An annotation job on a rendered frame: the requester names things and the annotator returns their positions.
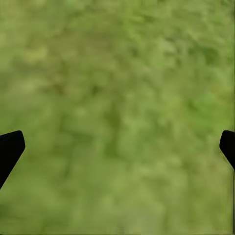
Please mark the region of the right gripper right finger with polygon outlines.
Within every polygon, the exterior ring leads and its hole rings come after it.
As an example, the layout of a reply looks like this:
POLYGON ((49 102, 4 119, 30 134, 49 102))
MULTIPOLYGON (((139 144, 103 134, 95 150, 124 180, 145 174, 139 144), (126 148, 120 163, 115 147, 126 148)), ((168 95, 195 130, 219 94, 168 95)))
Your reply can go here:
POLYGON ((235 132, 224 130, 219 147, 235 170, 235 132))

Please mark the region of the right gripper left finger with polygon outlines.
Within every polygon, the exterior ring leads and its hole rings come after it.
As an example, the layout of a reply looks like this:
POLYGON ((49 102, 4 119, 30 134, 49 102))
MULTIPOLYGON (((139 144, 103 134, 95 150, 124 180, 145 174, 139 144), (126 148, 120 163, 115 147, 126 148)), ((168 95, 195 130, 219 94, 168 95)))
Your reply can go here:
POLYGON ((25 149, 22 131, 0 136, 0 189, 25 149))

